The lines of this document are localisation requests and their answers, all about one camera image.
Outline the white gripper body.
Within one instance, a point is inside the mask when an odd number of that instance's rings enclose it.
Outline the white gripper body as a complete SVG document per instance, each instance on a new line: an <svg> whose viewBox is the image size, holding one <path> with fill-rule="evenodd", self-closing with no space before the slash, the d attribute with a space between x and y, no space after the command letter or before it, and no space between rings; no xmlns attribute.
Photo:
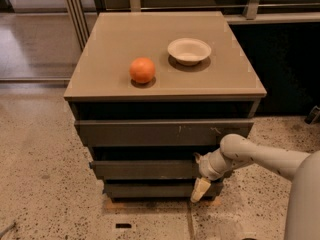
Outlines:
<svg viewBox="0 0 320 240"><path fill-rule="evenodd" d="M232 160L224 156L220 149L200 155L197 163L200 175L210 181L221 178L232 167Z"/></svg>

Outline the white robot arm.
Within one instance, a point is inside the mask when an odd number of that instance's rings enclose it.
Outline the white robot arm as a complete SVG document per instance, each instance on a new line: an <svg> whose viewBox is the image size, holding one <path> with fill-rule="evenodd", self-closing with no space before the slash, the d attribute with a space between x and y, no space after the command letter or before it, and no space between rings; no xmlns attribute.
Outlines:
<svg viewBox="0 0 320 240"><path fill-rule="evenodd" d="M200 177L191 194L193 203L226 172L257 164L292 182L284 240L320 240L320 151L306 153L262 146L228 134L217 150L197 155L196 163Z"/></svg>

